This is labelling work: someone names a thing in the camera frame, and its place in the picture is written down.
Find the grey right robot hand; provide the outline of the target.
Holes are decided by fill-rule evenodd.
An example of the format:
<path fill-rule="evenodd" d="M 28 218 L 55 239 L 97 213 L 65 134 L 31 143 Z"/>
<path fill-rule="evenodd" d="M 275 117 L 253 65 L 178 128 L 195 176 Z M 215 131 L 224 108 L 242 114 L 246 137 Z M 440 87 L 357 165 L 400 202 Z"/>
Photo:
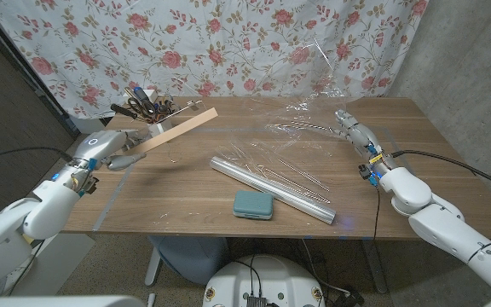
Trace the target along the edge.
<path fill-rule="evenodd" d="M 349 141 L 355 151 L 370 164 L 382 163 L 389 170 L 397 167 L 393 158 L 384 153 L 378 138 L 365 125 L 359 123 L 350 113 L 339 109 L 335 112 L 337 123 L 339 124 L 339 135 Z"/>

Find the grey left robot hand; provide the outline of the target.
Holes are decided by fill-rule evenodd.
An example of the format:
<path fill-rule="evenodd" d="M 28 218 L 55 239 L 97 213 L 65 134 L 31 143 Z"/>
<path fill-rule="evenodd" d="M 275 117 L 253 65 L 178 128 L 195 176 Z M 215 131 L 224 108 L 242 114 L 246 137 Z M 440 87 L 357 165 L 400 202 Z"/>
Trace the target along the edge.
<path fill-rule="evenodd" d="M 80 143 L 73 161 L 90 169 L 106 165 L 110 171 L 120 171 L 147 156 L 146 153 L 124 154 L 141 142 L 138 130 L 97 131 Z"/>

